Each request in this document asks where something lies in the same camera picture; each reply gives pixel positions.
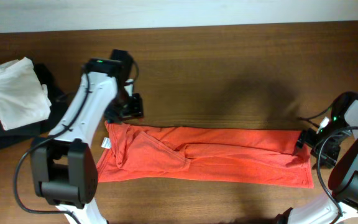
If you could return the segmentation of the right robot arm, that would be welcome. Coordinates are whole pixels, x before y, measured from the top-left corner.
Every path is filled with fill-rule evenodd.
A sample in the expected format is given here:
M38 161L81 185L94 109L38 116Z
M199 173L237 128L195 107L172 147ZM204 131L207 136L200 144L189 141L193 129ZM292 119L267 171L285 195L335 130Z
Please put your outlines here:
M297 149L311 148L324 193L277 215L274 223L342 223L358 217L358 93L340 94L327 111L330 117L303 130L296 142Z

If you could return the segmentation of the red printed t-shirt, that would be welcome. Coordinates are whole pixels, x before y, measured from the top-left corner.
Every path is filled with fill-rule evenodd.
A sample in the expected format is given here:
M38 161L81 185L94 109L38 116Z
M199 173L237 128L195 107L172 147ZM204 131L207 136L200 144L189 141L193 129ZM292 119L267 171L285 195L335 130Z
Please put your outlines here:
M146 177L312 189L310 153L293 130L158 128L107 124L100 182Z

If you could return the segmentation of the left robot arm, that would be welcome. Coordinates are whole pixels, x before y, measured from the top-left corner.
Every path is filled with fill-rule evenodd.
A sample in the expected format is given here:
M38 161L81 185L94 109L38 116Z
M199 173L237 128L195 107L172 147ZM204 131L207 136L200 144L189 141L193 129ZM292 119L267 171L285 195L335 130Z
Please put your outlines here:
M46 138L37 137L29 152L35 194L55 206L70 223L107 223L94 198L98 171L90 147L102 118L121 124L143 118L142 98L134 93L137 68L125 50L83 65L73 101Z

